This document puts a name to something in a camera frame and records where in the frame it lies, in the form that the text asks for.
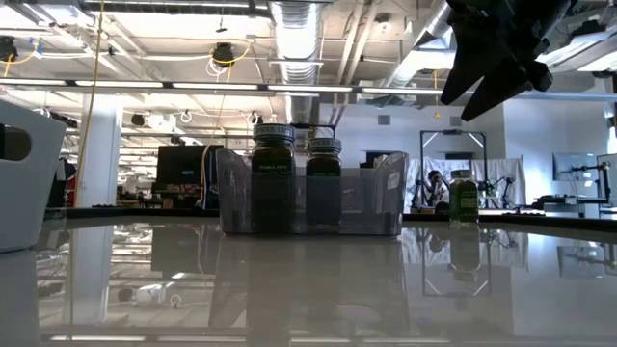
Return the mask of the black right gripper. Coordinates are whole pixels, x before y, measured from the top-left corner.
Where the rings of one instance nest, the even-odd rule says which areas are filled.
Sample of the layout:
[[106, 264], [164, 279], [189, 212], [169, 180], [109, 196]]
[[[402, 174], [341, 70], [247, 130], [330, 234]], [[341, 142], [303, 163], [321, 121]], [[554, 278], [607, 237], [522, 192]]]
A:
[[474, 120], [531, 88], [550, 87], [552, 75], [537, 58], [549, 49], [557, 23], [577, 9], [577, 0], [448, 0], [447, 5], [457, 52], [441, 103], [451, 104], [480, 82], [462, 120]]

